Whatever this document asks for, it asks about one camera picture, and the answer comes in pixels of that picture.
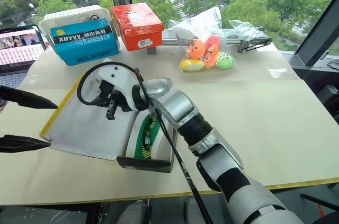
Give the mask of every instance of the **blue box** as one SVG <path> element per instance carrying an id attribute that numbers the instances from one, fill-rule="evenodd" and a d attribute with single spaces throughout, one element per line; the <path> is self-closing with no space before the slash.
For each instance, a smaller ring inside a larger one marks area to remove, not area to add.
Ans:
<path id="1" fill-rule="evenodd" d="M 51 29 L 57 54 L 69 66 L 119 53 L 106 19 L 69 24 Z"/>

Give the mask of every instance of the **yellow tape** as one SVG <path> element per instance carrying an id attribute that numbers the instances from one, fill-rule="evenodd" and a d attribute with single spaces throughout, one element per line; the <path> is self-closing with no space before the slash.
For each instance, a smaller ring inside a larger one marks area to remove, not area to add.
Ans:
<path id="1" fill-rule="evenodd" d="M 81 76 L 76 80 L 75 84 L 72 86 L 70 91 L 66 94 L 65 98 L 63 99 L 63 101 L 60 103 L 59 108 L 56 111 L 54 111 L 53 115 L 50 117 L 50 119 L 47 121 L 47 123 L 43 127 L 42 131 L 40 132 L 40 137 L 49 141 L 49 139 L 46 138 L 47 131 L 49 130 L 52 123 L 54 123 L 54 121 L 56 120 L 58 115 L 61 113 L 63 108 L 66 106 L 66 104 L 69 102 L 70 98 L 73 96 L 73 94 L 77 90 L 78 85 L 80 83 L 80 80 L 82 79 L 82 77 L 84 76 L 85 73 L 86 72 L 82 73 Z"/>

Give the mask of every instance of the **barcode label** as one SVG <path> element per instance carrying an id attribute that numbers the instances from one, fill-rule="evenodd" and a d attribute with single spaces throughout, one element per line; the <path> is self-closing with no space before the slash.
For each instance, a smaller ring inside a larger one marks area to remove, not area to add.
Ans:
<path id="1" fill-rule="evenodd" d="M 151 41 L 150 39 L 138 41 L 139 48 L 148 47 L 148 46 L 151 46 L 152 44 L 153 44 L 153 41 Z"/>

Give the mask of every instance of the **orange box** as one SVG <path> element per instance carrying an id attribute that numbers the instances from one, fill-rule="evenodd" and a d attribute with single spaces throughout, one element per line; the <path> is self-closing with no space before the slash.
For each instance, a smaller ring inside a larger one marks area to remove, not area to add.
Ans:
<path id="1" fill-rule="evenodd" d="M 128 51 L 162 44 L 164 24 L 146 3 L 111 7 L 115 28 Z"/>

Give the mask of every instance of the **orange toy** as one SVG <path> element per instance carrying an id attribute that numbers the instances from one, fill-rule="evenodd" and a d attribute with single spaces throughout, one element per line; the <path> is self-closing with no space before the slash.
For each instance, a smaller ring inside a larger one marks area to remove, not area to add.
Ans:
<path id="1" fill-rule="evenodd" d="M 206 51 L 206 44 L 201 40 L 194 41 L 192 46 L 187 50 L 187 57 L 189 59 L 200 59 Z"/>
<path id="2" fill-rule="evenodd" d="M 218 61 L 218 53 L 219 48 L 216 44 L 211 45 L 211 47 L 207 50 L 205 55 L 201 58 L 205 63 L 205 67 L 210 68 L 213 67 Z"/>

